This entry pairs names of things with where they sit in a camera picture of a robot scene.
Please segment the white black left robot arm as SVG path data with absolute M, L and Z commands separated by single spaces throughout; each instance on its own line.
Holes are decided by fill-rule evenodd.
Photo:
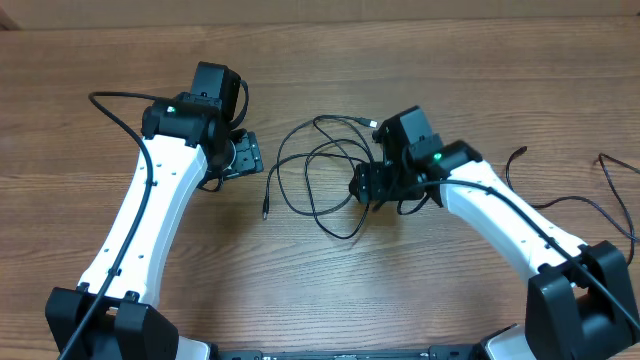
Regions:
M 99 253 L 73 289 L 56 287 L 45 317 L 63 359 L 217 359 L 216 345 L 180 335 L 157 309 L 168 254 L 190 198 L 262 171 L 254 133 L 242 128 L 248 91 L 225 65 L 198 64 L 191 88 L 149 96 L 130 187 Z

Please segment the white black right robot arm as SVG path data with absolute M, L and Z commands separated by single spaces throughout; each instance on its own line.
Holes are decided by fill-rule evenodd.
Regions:
M 350 193 L 378 209 L 429 200 L 481 234 L 527 287 L 523 325 L 473 345 L 440 345 L 428 359 L 609 359 L 639 342 L 628 264 L 612 243 L 589 245 L 520 198 L 466 142 L 444 144 L 418 106 L 377 123 L 380 162 L 356 166 Z

